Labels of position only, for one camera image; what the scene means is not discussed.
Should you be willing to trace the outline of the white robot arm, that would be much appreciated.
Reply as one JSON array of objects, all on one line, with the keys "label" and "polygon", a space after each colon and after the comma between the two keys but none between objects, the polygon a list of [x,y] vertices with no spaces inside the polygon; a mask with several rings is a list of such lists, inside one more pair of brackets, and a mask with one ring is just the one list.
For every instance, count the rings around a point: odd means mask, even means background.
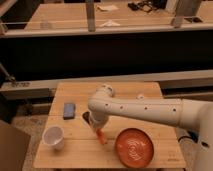
[{"label": "white robot arm", "polygon": [[115,98],[110,85],[101,85],[88,100],[89,123],[96,131],[110,115],[154,122],[197,132],[193,171],[213,170],[213,102],[189,99]]}]

